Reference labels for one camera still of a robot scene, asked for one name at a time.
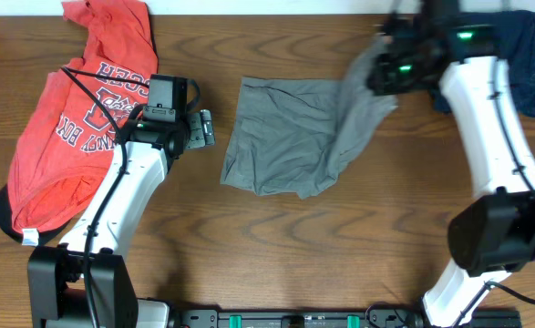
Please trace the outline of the grey shorts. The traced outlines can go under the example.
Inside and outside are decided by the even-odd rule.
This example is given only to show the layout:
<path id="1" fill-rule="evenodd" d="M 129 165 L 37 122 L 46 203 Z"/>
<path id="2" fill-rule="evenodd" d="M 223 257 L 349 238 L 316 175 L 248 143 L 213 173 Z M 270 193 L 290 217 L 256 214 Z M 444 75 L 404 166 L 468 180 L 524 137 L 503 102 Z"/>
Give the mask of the grey shorts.
<path id="1" fill-rule="evenodd" d="M 244 77 L 221 184 L 301 199 L 333 186 L 397 107 L 365 84 L 385 49 L 375 39 L 341 80 Z"/>

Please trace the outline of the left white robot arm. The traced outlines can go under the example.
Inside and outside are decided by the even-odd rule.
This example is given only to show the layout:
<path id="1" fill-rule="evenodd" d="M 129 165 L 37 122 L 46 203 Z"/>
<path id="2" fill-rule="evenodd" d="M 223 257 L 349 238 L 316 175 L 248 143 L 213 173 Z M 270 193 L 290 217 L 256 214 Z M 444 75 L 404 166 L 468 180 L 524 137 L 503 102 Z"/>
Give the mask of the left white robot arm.
<path id="1" fill-rule="evenodd" d="M 35 327 L 173 327 L 170 305 L 140 299 L 125 263 L 131 240 L 155 189 L 176 158 L 172 139 L 186 134 L 187 149 L 215 142 L 211 113 L 177 122 L 144 117 L 125 126 L 129 140 L 114 157 L 87 210 L 56 247 L 36 247 L 27 264 Z"/>

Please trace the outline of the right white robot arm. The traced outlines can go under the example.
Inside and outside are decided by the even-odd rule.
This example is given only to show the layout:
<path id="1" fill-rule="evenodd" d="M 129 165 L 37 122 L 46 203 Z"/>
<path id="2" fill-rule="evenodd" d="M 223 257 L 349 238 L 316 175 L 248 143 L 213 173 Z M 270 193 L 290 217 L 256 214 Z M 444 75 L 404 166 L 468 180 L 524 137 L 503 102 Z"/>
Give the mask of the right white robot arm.
<path id="1" fill-rule="evenodd" d="M 422 299 L 428 327 L 459 327 L 490 290 L 535 261 L 535 158 L 495 28 L 390 18 L 367 80 L 377 95 L 437 87 L 457 122 L 474 201 L 448 226 L 450 261 Z"/>

